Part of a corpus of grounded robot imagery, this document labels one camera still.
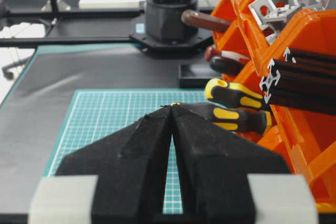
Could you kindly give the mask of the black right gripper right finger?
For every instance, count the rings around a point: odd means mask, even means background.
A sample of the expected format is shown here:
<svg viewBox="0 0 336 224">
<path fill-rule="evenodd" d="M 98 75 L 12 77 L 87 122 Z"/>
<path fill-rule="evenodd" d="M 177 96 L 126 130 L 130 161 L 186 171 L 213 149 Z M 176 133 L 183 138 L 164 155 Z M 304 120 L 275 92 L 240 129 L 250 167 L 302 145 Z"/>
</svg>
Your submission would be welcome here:
<svg viewBox="0 0 336 224">
<path fill-rule="evenodd" d="M 183 211 L 202 223 L 254 223 L 247 174 L 288 174 L 277 153 L 172 106 Z"/>
</svg>

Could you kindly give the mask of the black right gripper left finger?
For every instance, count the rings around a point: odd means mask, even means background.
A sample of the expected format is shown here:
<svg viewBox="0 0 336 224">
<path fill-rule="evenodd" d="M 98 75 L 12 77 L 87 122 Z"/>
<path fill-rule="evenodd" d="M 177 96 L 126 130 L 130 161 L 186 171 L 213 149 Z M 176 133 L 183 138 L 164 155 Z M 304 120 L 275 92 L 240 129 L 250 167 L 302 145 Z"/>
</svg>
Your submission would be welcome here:
<svg viewBox="0 0 336 224">
<path fill-rule="evenodd" d="M 148 223 L 163 210 L 171 107 L 65 156 L 56 175 L 97 175 L 92 223 Z"/>
</svg>

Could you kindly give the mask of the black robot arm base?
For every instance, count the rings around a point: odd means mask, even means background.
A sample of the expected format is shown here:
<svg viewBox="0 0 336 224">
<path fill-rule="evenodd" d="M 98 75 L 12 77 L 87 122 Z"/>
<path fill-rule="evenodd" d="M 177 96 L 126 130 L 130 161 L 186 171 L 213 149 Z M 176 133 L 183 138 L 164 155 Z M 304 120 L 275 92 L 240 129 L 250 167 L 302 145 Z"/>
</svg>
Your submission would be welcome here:
<svg viewBox="0 0 336 224">
<path fill-rule="evenodd" d="M 182 22 L 186 10 L 197 11 L 198 0 L 146 0 L 144 14 L 132 20 L 130 38 L 153 50 L 192 50 L 210 44 L 209 30 Z"/>
</svg>

